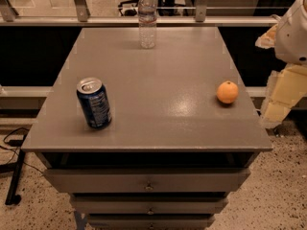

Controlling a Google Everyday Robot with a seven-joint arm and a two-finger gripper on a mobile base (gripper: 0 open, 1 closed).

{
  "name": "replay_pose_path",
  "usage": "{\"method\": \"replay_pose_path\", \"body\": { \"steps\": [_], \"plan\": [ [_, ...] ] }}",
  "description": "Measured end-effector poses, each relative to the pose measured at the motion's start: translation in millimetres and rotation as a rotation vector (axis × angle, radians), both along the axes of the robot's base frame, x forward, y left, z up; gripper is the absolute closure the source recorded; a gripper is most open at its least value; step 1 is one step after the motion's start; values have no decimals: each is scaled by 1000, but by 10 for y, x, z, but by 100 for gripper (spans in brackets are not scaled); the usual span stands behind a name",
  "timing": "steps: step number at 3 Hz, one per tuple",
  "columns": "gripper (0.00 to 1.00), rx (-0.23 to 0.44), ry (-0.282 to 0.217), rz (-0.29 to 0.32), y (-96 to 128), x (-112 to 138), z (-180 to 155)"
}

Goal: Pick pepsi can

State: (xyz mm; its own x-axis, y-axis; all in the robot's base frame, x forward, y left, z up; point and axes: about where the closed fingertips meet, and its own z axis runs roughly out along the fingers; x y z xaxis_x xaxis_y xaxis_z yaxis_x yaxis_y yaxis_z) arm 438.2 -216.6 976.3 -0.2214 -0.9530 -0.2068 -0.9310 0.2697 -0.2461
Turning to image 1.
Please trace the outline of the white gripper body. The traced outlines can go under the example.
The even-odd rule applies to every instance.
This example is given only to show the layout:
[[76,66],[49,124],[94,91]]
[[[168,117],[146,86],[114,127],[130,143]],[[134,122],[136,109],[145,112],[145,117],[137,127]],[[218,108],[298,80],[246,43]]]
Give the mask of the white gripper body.
[[275,55],[287,63],[307,64],[306,0],[295,0],[278,22]]

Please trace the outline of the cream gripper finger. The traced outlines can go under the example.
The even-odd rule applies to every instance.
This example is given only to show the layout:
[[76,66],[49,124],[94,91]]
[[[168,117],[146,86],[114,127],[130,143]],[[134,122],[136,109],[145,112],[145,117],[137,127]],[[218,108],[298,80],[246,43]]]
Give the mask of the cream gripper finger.
[[287,64],[281,72],[272,71],[266,97],[261,105],[260,124],[278,126],[307,94],[307,66]]
[[255,46],[262,49],[270,49],[275,46],[275,34],[277,25],[270,27],[264,34],[255,41]]

